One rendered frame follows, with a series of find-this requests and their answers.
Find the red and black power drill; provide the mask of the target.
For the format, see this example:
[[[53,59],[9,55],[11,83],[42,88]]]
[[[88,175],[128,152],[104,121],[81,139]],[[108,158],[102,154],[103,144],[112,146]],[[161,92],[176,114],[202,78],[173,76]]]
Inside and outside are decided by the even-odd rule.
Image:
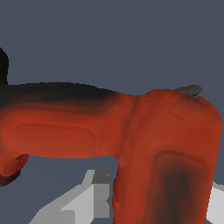
[[[85,84],[11,85],[0,48],[0,186],[30,155],[112,156],[113,224],[204,224],[221,140],[198,85],[120,94]]]

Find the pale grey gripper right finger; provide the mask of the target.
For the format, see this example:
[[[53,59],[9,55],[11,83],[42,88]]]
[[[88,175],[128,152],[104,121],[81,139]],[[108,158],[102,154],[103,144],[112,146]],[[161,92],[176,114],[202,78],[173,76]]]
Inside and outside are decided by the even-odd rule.
[[[224,185],[213,182],[206,219],[212,224],[224,224]]]

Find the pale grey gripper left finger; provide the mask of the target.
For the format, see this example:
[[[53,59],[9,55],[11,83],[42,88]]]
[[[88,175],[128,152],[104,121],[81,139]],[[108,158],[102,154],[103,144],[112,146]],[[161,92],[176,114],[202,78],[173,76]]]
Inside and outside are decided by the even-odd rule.
[[[109,171],[87,170],[80,185],[42,207],[29,224],[91,224],[108,218]]]

